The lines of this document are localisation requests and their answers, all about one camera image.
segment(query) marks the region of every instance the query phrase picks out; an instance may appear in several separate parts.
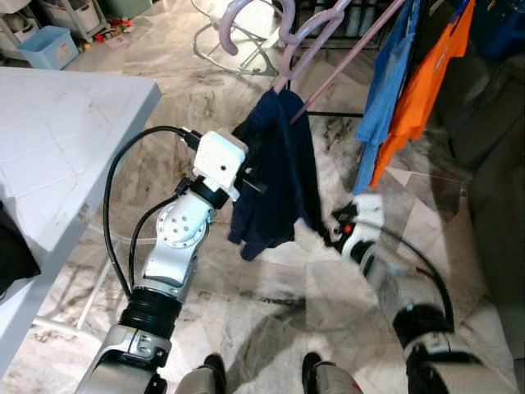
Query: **black shoe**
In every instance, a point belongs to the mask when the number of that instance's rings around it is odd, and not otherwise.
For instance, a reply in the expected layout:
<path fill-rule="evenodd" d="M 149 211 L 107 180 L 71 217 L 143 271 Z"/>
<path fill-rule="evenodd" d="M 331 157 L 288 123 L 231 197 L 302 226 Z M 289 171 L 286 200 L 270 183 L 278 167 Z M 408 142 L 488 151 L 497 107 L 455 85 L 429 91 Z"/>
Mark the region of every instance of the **black shoe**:
<path fill-rule="evenodd" d="M 226 368 L 222 357 L 213 353 L 204 359 L 204 365 L 201 368 L 211 368 L 215 378 L 217 394 L 226 394 Z"/>
<path fill-rule="evenodd" d="M 322 362 L 322 358 L 315 352 L 310 352 L 303 358 L 303 389 L 304 394 L 317 394 L 315 366 Z"/>

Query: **black fabric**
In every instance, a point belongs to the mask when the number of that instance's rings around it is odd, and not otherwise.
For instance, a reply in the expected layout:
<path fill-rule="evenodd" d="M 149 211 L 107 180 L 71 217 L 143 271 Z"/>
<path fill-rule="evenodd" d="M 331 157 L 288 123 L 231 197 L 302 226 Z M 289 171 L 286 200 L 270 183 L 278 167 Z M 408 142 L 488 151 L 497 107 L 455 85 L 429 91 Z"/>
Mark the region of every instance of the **black fabric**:
<path fill-rule="evenodd" d="M 292 241 L 298 218 L 329 239 L 322 222 L 308 116 L 289 125 L 302 106 L 297 94 L 285 90 L 277 96 L 270 90 L 233 132 L 249 147 L 245 163 L 252 168 L 250 176 L 267 187 L 260 194 L 244 184 L 234 203 L 228 239 L 237 244 L 246 241 L 241 251 L 245 260 Z"/>
<path fill-rule="evenodd" d="M 40 268 L 24 237 L 0 201 L 0 296 L 15 280 L 39 274 Z"/>

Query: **white table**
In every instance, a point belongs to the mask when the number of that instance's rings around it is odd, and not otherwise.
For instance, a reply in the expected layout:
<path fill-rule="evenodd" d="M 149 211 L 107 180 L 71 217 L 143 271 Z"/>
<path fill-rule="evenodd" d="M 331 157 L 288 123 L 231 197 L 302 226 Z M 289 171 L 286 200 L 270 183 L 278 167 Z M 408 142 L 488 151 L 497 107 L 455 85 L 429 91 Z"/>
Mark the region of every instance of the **white table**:
<path fill-rule="evenodd" d="M 0 199 L 42 271 L 0 305 L 0 377 L 160 97 L 147 78 L 0 67 Z"/>

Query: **hanging clothes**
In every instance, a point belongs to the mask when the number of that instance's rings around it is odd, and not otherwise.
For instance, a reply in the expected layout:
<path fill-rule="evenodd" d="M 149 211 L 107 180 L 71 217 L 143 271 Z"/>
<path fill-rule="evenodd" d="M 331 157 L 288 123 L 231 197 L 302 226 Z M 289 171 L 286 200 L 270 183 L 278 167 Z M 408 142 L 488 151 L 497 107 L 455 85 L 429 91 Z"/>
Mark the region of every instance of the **hanging clothes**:
<path fill-rule="evenodd" d="M 462 4 L 404 90 L 395 108 L 388 139 L 379 149 L 372 186 L 377 186 L 392 156 L 409 140 L 421 137 L 449 60 L 463 57 L 467 50 L 475 4 L 475 0 L 467 0 Z"/>
<path fill-rule="evenodd" d="M 388 136 L 395 102 L 409 64 L 420 4 L 421 0 L 409 0 L 404 4 L 385 47 L 376 59 L 376 72 L 370 85 L 363 122 L 357 130 L 357 139 L 364 142 L 364 146 L 354 185 L 355 195 L 370 185 L 377 151 Z"/>
<path fill-rule="evenodd" d="M 245 260 L 293 241 L 298 218 L 329 239 L 322 222 L 308 116 L 302 115 L 290 126 L 290 119 L 303 105 L 297 94 L 283 90 L 277 95 L 272 89 L 233 132 L 249 147 L 245 162 L 252 168 L 250 176 L 267 187 L 261 194 L 244 184 L 234 203 L 228 240 L 246 242 L 241 250 Z"/>

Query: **dark navy cloth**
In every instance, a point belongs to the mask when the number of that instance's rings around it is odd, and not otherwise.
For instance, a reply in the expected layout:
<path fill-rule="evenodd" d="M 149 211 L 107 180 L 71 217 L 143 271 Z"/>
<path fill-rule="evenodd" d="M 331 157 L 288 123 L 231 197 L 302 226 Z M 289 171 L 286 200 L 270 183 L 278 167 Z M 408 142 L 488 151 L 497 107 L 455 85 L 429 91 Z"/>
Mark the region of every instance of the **dark navy cloth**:
<path fill-rule="evenodd" d="M 304 114 L 290 126 L 290 119 L 302 106 L 297 94 L 284 90 L 277 95 L 272 89 L 233 132 L 249 147 L 245 162 L 252 168 L 250 176 L 267 187 L 260 194 L 243 184 L 234 203 L 228 240 L 245 241 L 241 250 L 245 260 L 293 241 L 298 218 L 327 237 L 308 116 Z"/>
<path fill-rule="evenodd" d="M 385 47 L 377 56 L 363 122 L 357 130 L 357 139 L 364 142 L 364 147 L 354 184 L 355 195 L 368 188 L 374 172 L 377 151 L 388 137 L 395 103 L 409 63 L 410 49 L 418 25 L 420 3 L 420 0 L 409 0 L 404 4 L 394 28 L 386 39 Z"/>

